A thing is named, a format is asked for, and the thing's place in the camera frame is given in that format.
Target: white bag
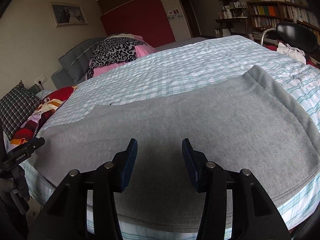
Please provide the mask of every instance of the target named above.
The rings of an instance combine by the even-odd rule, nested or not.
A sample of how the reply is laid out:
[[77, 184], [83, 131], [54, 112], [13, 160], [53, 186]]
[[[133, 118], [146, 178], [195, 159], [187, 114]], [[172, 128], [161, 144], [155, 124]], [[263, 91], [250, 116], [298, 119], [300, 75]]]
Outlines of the white bag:
[[279, 42], [277, 52], [288, 55], [292, 58], [294, 58], [297, 61], [300, 61], [306, 65], [306, 58], [305, 53], [303, 50], [293, 48], [289, 44], [284, 45], [283, 43]]

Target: person's hand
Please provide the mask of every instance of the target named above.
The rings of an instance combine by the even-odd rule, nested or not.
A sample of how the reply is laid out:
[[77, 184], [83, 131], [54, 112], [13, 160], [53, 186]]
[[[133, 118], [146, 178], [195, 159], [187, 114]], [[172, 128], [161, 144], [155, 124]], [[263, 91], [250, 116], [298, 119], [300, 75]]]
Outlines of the person's hand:
[[20, 166], [17, 166], [15, 168], [14, 181], [12, 179], [0, 178], [0, 198], [5, 204], [16, 207], [10, 196], [10, 192], [15, 188], [18, 189], [18, 194], [20, 197], [24, 198], [27, 202], [29, 201], [29, 188], [24, 175], [24, 169]]

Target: checkered cushion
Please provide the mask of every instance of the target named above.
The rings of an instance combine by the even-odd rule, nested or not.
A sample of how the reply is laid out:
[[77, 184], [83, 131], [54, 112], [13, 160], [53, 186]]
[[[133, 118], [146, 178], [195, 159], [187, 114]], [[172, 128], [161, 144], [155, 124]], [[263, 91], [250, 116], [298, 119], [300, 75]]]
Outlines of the checkered cushion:
[[40, 98], [25, 89], [22, 81], [0, 100], [0, 119], [9, 140], [40, 105], [40, 101]]

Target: wooden table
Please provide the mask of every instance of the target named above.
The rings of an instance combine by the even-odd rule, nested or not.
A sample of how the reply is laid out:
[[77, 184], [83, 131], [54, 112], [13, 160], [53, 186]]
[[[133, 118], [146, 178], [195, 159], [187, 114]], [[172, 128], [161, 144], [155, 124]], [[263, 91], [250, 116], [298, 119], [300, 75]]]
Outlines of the wooden table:
[[228, 19], [217, 19], [217, 23], [220, 23], [220, 35], [223, 37], [223, 23], [227, 24], [227, 28], [232, 35], [231, 28], [233, 28], [232, 23], [244, 23], [245, 24], [245, 36], [249, 38], [249, 18], [228, 18]]

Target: leopard print fabric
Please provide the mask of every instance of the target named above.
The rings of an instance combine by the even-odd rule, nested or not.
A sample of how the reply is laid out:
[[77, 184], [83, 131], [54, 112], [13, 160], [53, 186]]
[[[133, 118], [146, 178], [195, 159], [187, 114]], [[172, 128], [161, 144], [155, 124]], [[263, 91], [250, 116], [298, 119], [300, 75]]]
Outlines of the leopard print fabric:
[[93, 70], [96, 67], [136, 60], [137, 54], [134, 47], [145, 44], [143, 41], [127, 37], [115, 37], [104, 40], [92, 52], [87, 79], [93, 77]]

